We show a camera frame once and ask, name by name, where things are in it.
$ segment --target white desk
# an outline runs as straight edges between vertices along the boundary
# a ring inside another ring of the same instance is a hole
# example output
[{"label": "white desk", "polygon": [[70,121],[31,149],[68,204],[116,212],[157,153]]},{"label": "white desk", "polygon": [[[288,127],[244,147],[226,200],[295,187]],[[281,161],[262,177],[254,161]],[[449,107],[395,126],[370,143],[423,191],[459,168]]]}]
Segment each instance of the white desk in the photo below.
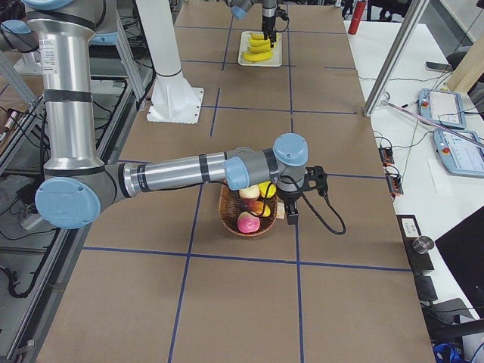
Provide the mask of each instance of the white desk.
[{"label": "white desk", "polygon": [[[345,22],[345,26],[348,29],[349,22]],[[358,32],[354,36],[348,35],[361,78],[377,78],[399,27],[399,23],[361,22]],[[447,63],[430,31],[425,25],[419,24],[391,78],[430,79],[441,76],[441,73],[426,70],[425,61]],[[360,79],[360,83],[367,98],[374,80]],[[391,102],[403,105],[416,101],[422,88],[435,86],[435,79],[426,82],[393,80],[386,90],[391,95]],[[467,95],[462,96],[464,109],[472,107]],[[408,109],[417,112],[416,104]],[[419,124],[412,143],[415,122],[388,107],[379,107],[371,117],[373,129],[381,132],[393,145],[400,146],[414,144],[432,129]],[[467,128],[484,135],[484,122],[478,115],[467,115]],[[408,150],[394,149],[393,156],[400,173],[405,170]],[[484,180],[447,174],[435,152],[431,133],[411,149],[403,190],[405,194],[397,197],[393,204],[396,214],[416,215],[422,233],[434,240],[484,205]],[[431,250],[430,257],[436,269],[430,276],[439,296],[438,302],[458,297],[470,306],[439,251]]]}]

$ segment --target red bottle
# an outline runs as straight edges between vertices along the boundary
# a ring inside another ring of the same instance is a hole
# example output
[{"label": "red bottle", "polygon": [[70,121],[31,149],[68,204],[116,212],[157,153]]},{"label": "red bottle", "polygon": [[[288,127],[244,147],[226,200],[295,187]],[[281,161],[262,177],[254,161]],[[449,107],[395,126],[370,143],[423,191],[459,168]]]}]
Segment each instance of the red bottle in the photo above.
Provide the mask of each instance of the red bottle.
[{"label": "red bottle", "polygon": [[366,2],[358,2],[356,4],[355,13],[353,14],[353,18],[349,25],[348,34],[356,34],[356,30],[358,30],[358,25],[360,25],[361,16],[363,15],[363,11],[365,11]]}]

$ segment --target white tray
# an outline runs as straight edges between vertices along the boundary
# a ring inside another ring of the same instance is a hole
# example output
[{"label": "white tray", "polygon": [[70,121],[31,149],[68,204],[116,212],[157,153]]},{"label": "white tray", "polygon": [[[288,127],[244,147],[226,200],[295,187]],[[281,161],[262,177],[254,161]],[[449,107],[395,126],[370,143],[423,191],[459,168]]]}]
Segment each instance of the white tray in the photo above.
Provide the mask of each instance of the white tray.
[{"label": "white tray", "polygon": [[241,66],[253,66],[253,67],[280,67],[282,65],[282,42],[281,34],[277,34],[277,42],[274,44],[272,52],[274,56],[268,60],[261,60],[260,62],[248,62],[242,57],[242,52],[247,51],[249,46],[249,38],[251,33],[256,32],[243,32],[240,36],[240,46],[239,46],[239,64]]}]

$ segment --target bunch of bananas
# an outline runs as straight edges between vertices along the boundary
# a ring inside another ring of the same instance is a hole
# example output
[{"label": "bunch of bananas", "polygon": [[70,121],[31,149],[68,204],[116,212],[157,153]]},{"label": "bunch of bananas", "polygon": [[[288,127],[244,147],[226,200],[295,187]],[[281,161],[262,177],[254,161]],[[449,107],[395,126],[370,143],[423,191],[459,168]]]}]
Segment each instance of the bunch of bananas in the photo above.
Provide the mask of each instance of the bunch of bananas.
[{"label": "bunch of bananas", "polygon": [[271,59],[272,53],[271,41],[264,40],[264,35],[261,33],[251,33],[249,38],[248,51],[242,53],[242,57],[247,62],[260,62]]}]

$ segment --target wicker basket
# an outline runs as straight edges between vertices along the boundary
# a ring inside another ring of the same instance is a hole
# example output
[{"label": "wicker basket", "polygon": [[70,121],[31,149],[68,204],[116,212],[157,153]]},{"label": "wicker basket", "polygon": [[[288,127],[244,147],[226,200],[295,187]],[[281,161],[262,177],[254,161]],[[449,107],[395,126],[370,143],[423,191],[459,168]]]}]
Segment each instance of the wicker basket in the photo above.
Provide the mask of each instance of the wicker basket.
[{"label": "wicker basket", "polygon": [[240,197],[237,191],[231,191],[229,188],[222,186],[219,199],[219,216],[223,225],[232,233],[242,237],[255,237],[267,232],[274,224],[278,214],[278,198],[274,195],[268,198],[265,204],[271,209],[269,217],[260,219],[260,228],[253,233],[242,233],[237,227],[239,215],[243,212],[240,205]]}]

